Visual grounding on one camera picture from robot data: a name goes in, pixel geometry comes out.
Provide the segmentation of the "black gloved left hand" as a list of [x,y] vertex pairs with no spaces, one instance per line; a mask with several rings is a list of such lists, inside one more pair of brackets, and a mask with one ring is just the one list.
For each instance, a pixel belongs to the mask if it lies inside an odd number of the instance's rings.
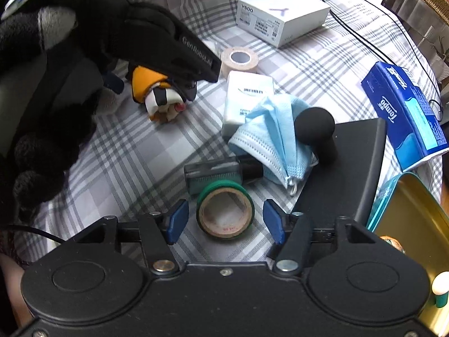
[[116,62],[91,55],[75,13],[46,7],[1,23],[1,222],[29,223],[62,191],[96,130],[119,104]]

